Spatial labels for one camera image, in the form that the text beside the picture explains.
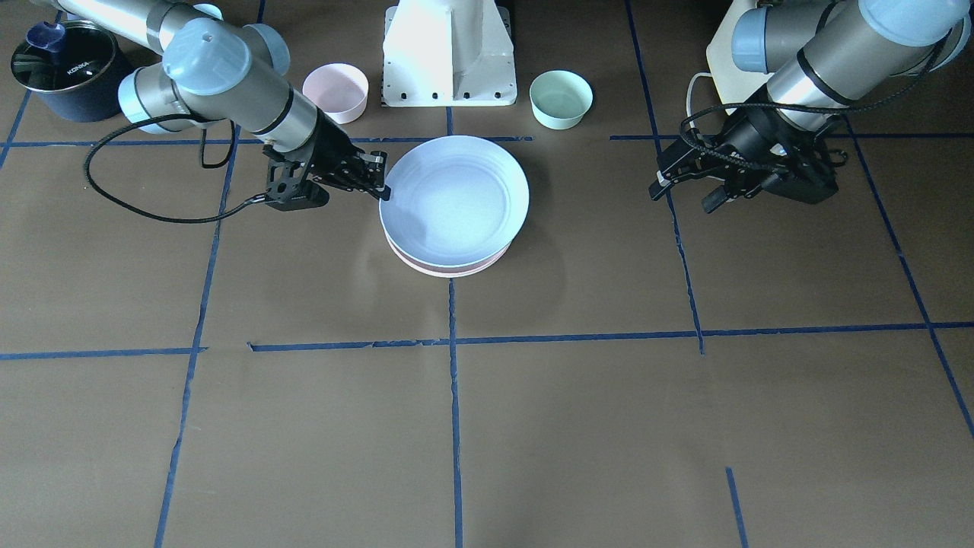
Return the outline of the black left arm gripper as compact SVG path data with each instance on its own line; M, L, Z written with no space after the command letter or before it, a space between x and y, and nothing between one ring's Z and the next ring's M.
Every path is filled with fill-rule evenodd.
M657 156L657 180L648 187L651 200L661 200L679 183L702 178L720 183L702 199L705 214L713 214L726 202L751 199L762 192L783 197L779 192L788 177L790 156L799 151L837 149L826 142L835 118L828 117L823 129L807 131L788 122L778 104L731 107L734 113L715 135L702 134L695 122L726 111L727 105L702 109L681 122L678 139Z

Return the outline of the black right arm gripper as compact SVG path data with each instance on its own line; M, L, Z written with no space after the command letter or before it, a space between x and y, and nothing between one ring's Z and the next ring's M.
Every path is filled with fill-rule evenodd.
M299 148L282 151L277 142L265 145L302 163L307 177L322 188L364 192L380 201L392 198L392 187L385 184L387 154L367 153L356 147L344 129L326 114L317 115L313 131Z

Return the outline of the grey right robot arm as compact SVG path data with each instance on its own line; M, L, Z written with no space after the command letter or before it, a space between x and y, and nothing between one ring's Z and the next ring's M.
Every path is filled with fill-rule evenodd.
M260 197L279 211L326 205L328 188L390 198L385 153L362 151L286 79L290 52L265 24L236 27L181 1L55 1L53 7L159 53L125 77L126 118L179 132L230 120L263 142Z

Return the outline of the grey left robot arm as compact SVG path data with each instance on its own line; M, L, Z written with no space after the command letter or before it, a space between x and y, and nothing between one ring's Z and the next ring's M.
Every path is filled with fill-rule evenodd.
M722 103L715 135L689 114L678 139L657 157L658 200L678 183L713 178L706 212L769 192L817 204L838 190L845 153L828 135L842 117L879 107L863 103L892 77L918 80L956 58L972 34L968 1L766 1L744 11L730 36L740 73L765 74L744 100Z

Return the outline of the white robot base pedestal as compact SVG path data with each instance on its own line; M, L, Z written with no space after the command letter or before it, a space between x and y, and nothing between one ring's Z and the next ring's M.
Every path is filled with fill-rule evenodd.
M508 107L517 100L511 13L495 1L400 1L387 8L386 107Z

